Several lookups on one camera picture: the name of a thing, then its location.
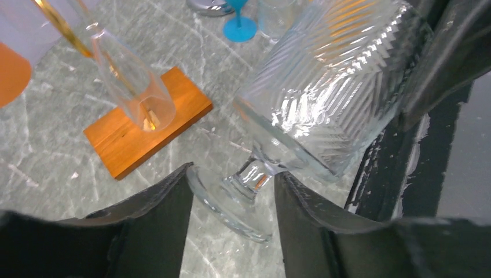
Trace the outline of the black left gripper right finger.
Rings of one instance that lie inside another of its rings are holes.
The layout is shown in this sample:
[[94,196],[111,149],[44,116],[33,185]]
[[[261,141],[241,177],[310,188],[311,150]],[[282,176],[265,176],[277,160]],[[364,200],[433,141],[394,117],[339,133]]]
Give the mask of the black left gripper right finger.
[[489,277],[490,221],[353,214],[283,172],[274,194],[287,277]]

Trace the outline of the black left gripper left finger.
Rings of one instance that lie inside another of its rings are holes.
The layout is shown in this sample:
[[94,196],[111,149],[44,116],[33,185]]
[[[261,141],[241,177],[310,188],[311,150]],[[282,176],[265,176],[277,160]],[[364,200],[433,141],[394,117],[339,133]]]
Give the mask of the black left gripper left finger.
[[178,277],[193,194],[185,163],[84,218],[1,211],[2,277]]

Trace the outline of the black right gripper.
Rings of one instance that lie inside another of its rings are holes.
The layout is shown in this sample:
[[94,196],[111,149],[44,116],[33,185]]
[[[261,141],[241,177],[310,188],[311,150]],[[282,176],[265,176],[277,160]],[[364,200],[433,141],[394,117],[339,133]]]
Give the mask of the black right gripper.
[[461,103],[490,71],[490,1],[411,1],[434,32],[401,112],[364,153],[345,209],[374,221],[432,217]]

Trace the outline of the gold wire glass rack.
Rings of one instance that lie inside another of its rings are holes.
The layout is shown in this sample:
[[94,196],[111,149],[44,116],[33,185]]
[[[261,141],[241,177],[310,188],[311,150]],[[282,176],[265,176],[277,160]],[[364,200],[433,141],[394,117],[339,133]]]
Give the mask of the gold wire glass rack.
[[211,100],[178,68],[154,73],[104,28],[82,1],[71,5],[85,22],[84,43],[48,1],[35,5],[83,56],[93,59],[117,107],[84,130],[102,163],[121,180],[191,127],[212,108]]

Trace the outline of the clear pink tinted glass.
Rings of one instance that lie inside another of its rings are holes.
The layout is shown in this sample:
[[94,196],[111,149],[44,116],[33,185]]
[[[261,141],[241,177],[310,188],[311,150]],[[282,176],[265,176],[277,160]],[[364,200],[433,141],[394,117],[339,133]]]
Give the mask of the clear pink tinted glass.
[[83,1],[69,1],[85,26],[100,78],[118,107],[140,129],[161,131],[174,119],[176,108],[159,76],[140,57],[104,28]]

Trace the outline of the clear small glass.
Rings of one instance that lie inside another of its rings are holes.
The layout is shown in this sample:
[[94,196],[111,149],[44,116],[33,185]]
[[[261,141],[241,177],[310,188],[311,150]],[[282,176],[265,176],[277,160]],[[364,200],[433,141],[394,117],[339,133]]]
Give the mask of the clear small glass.
[[225,226],[266,243],[272,225],[258,193],[284,171],[335,182],[397,114],[433,32],[408,1],[312,1],[237,91],[233,105],[253,143],[223,177],[186,177]]

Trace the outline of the orange plastic goblet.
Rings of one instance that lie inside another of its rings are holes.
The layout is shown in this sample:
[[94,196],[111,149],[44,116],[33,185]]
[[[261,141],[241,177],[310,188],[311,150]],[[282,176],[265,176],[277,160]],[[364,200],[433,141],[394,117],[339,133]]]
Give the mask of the orange plastic goblet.
[[24,91],[31,74],[30,62],[1,42],[1,107],[14,101]]

